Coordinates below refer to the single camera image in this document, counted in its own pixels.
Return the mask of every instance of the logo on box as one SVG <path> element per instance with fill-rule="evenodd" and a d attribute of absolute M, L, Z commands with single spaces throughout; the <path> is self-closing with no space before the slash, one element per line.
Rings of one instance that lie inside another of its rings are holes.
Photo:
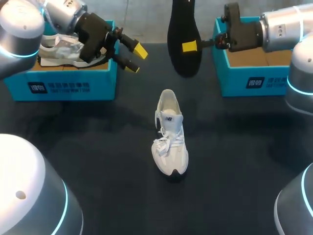
<path fill-rule="evenodd" d="M 264 77 L 250 77 L 246 85 L 247 89 L 261 88 L 264 83 Z"/>
<path fill-rule="evenodd" d="M 45 84 L 43 82 L 28 82 L 28 86 L 30 92 L 33 94 L 47 94 L 48 91 L 45 88 Z"/>

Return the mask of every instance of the shoe tongue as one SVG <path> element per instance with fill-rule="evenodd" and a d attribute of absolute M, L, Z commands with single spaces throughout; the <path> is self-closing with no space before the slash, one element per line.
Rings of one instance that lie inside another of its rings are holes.
<path fill-rule="evenodd" d="M 167 114 L 164 112 L 160 112 L 163 128 L 166 132 L 170 132 L 170 134 L 177 134 L 182 125 L 183 116 L 181 114 Z"/>

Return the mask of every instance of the gray wall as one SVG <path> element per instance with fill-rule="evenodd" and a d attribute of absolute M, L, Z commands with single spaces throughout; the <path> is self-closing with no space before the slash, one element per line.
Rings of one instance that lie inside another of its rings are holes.
<path fill-rule="evenodd" d="M 124 32 L 143 43 L 166 42 L 172 0 L 85 0 L 89 12 L 106 20 L 115 20 Z M 195 18 L 202 39 L 213 32 L 214 19 L 223 14 L 231 0 L 196 0 Z M 310 3 L 313 0 L 238 0 L 242 16 Z"/>

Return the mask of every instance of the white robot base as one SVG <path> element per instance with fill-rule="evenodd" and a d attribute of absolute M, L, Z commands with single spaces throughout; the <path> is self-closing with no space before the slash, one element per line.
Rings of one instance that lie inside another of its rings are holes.
<path fill-rule="evenodd" d="M 74 194 L 23 138 L 0 134 L 0 235 L 81 235 Z"/>
<path fill-rule="evenodd" d="M 311 235 L 313 228 L 313 164 L 278 195 L 274 220 L 279 235 Z"/>

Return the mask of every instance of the robotic arm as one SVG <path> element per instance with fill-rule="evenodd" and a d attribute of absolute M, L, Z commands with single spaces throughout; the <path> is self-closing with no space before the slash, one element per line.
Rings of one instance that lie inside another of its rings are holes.
<path fill-rule="evenodd" d="M 130 60 L 115 54 L 117 40 L 130 52 L 145 59 L 148 53 L 137 40 L 122 33 L 122 28 L 112 28 L 79 0 L 27 0 L 0 1 L 0 80 L 31 69 L 36 63 L 37 53 L 45 29 L 44 11 L 49 23 L 58 33 L 76 33 L 84 44 L 80 58 L 90 63 L 100 50 L 107 50 L 106 59 L 112 58 L 123 69 L 137 72 L 139 67 Z"/>
<path fill-rule="evenodd" d="M 241 22 L 237 3 L 229 3 L 221 20 L 226 32 L 202 42 L 204 47 L 230 52 L 293 49 L 285 100 L 293 110 L 313 115 L 313 3 L 265 12 L 250 23 Z"/>

